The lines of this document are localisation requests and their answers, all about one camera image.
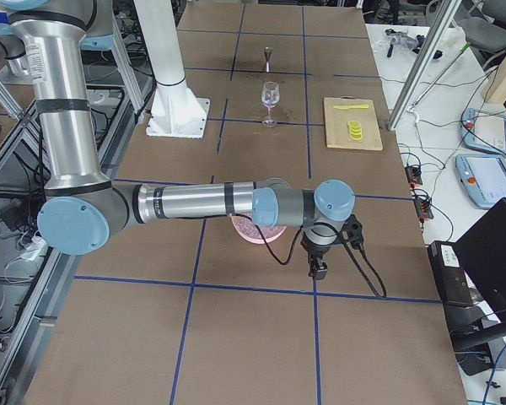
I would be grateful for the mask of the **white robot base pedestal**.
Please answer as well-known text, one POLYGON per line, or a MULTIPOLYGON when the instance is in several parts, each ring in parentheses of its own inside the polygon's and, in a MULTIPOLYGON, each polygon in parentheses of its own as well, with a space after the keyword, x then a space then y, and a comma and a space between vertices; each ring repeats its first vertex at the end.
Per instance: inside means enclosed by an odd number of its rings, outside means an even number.
POLYGON ((210 100, 188 87, 170 1, 134 3, 156 82, 147 135, 201 139, 210 100))

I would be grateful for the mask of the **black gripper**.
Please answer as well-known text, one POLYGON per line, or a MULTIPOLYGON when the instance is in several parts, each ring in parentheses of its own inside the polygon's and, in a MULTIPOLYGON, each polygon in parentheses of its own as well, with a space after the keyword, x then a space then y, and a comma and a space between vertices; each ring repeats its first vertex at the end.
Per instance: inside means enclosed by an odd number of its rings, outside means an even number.
POLYGON ((331 249, 331 244, 318 245, 311 240, 301 240, 301 246, 307 252, 309 276, 312 279, 324 279, 328 273, 328 266, 323 257, 331 249))

